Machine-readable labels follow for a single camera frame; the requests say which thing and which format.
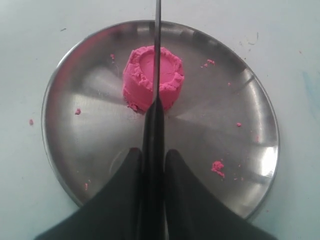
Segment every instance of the white surface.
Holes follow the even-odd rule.
[[[162,20],[234,49],[270,96],[280,163],[253,222],[280,240],[320,238],[319,9],[315,0],[162,2]],[[77,209],[50,168],[41,134],[43,95],[61,57],[95,31],[153,19],[154,11],[152,0],[0,1],[1,240],[32,239]]]

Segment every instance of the white table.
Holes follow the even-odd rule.
[[[253,223],[280,240],[318,240],[320,1],[284,2],[163,0],[162,20],[222,41],[261,80],[281,147],[274,185]],[[95,31],[154,19],[154,12],[153,0],[0,1],[1,240],[32,239],[77,209],[56,180],[41,132],[44,92],[61,57]]]

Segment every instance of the metal plate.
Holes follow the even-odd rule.
[[[270,100],[252,70],[221,42],[171,22],[163,22],[161,32],[162,46],[182,59],[185,73],[180,97],[165,115],[166,149],[180,151],[205,186],[246,218],[277,167],[279,131]],[[42,109],[44,146],[78,205],[108,182],[130,147],[142,146],[144,116],[122,97],[122,71],[130,52],[152,45],[153,37],[153,21],[103,29],[73,47],[51,77]],[[207,59],[215,66],[201,68]],[[225,178],[211,171],[221,159]]]

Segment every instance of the stainless steel plate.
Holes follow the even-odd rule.
[[[182,59],[185,73],[180,97],[165,115],[166,148],[179,150],[206,187],[246,218],[265,197],[277,167],[279,131],[270,100],[252,70],[213,37],[172,22],[163,22],[161,32],[162,46]],[[122,71],[133,49],[153,41],[153,21],[103,29],[72,48],[52,75],[43,140],[59,181],[78,205],[108,182],[130,147],[142,146],[144,116],[122,97]],[[205,67],[207,59],[215,66]],[[211,171],[221,159],[225,178]]]

